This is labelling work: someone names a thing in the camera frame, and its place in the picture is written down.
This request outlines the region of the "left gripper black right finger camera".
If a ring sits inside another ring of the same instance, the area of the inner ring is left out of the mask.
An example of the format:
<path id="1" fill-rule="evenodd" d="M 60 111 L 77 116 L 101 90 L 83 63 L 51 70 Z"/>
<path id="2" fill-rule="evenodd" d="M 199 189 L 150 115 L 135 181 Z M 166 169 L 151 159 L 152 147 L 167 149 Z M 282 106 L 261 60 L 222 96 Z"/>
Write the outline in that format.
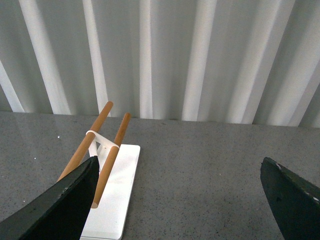
<path id="1" fill-rule="evenodd" d="M 286 240 L 320 238 L 320 188 L 269 157 L 260 180 L 280 232 Z"/>

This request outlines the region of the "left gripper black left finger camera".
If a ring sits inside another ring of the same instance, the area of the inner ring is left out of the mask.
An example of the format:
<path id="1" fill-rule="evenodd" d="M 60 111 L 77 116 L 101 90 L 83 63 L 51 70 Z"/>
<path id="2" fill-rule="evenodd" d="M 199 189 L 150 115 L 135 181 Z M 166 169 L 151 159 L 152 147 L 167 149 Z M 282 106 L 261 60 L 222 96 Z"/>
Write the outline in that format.
<path id="1" fill-rule="evenodd" d="M 25 207 L 0 223 L 2 240 L 78 240 L 99 178 L 97 156 L 90 157 Z"/>

